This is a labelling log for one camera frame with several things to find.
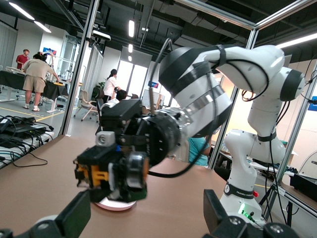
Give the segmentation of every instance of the white shirt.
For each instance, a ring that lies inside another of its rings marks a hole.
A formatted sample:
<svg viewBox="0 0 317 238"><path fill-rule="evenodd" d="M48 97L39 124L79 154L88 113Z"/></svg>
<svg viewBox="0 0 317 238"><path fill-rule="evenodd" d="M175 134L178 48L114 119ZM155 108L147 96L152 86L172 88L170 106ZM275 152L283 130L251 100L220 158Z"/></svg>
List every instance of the white shirt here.
<svg viewBox="0 0 317 238"><path fill-rule="evenodd" d="M103 108L103 107L109 107L109 108L112 108L114 107L116 104L118 104L120 101L116 98L112 99L112 100L109 100L108 102L104 103L100 110Z"/></svg>
<svg viewBox="0 0 317 238"><path fill-rule="evenodd" d="M112 96L114 88L117 87L117 80L115 79L115 77L110 77L109 79L107 79L105 86L104 86L104 93L105 96Z"/></svg>

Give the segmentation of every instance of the khaki shorts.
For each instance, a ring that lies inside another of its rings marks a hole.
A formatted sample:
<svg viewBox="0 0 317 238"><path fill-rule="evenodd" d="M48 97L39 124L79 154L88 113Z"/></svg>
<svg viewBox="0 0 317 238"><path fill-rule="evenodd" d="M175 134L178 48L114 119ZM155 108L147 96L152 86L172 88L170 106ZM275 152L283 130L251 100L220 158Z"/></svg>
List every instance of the khaki shorts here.
<svg viewBox="0 0 317 238"><path fill-rule="evenodd" d="M40 77L33 77L26 75L24 78L23 90L33 91L36 93L43 93L45 88L45 81Z"/></svg>

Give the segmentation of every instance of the yellow floor line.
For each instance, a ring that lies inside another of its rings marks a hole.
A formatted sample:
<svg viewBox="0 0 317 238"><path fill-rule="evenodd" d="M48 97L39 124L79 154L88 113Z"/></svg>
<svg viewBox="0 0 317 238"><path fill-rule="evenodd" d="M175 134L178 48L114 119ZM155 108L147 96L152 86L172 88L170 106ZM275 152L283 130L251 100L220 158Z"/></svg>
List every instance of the yellow floor line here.
<svg viewBox="0 0 317 238"><path fill-rule="evenodd" d="M259 184L255 184L255 186L258 186L258 187L265 187L265 186L263 186L263 185L259 185Z"/></svg>
<svg viewBox="0 0 317 238"><path fill-rule="evenodd" d="M15 113L21 113L21 114L25 114L25 115L32 116L32 117L41 118L41 116L37 116L37 115L34 115L34 114L23 113L23 112L11 110L11 109L8 109L8 108L0 108L0 109L7 110L7 111L11 111L11 112L15 112Z"/></svg>
<svg viewBox="0 0 317 238"><path fill-rule="evenodd" d="M38 119L38 120L36 120L36 121L44 120L44 119L47 119L47 118L52 118L52 117L57 116L57 115L60 115L60 114L62 114L62 113L65 113L65 112L60 112L60 113L56 113L56 114L53 114L53 115L49 115L49 116L47 116L47 117L40 118L40 119Z"/></svg>

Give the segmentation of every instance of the laptop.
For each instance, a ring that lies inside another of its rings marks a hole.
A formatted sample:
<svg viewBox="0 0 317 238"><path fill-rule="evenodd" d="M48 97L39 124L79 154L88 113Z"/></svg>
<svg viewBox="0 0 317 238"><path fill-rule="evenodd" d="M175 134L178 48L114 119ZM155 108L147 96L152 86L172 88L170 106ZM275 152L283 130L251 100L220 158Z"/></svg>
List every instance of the laptop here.
<svg viewBox="0 0 317 238"><path fill-rule="evenodd" d="M30 135L28 133L36 132L37 134L44 134L46 127L42 125L29 125L29 124L18 124L14 127L7 127L3 133L5 134L14 134L15 137L19 138L28 138Z"/></svg>

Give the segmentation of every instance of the ceiling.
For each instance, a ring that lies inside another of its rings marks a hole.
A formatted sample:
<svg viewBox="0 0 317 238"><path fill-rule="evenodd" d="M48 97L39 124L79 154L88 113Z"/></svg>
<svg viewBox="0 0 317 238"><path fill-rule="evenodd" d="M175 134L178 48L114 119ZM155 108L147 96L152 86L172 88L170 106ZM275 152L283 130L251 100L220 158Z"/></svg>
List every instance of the ceiling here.
<svg viewBox="0 0 317 238"><path fill-rule="evenodd" d="M38 21L65 29L81 39L90 0L10 0ZM253 23L295 2L291 0L200 0ZM0 11L27 20L8 4L0 0ZM258 34L256 45L278 44L299 36L317 32L317 1L283 20L268 26ZM135 36L128 36L128 21L135 21ZM173 48L205 47L215 44L234 44L245 47L250 30L197 11L173 0L100 0L95 28L111 36L111 41L99 42L122 49L133 44L134 49L153 55L155 60L166 38ZM317 40L283 49L292 54L291 62L310 60L317 54Z"/></svg>

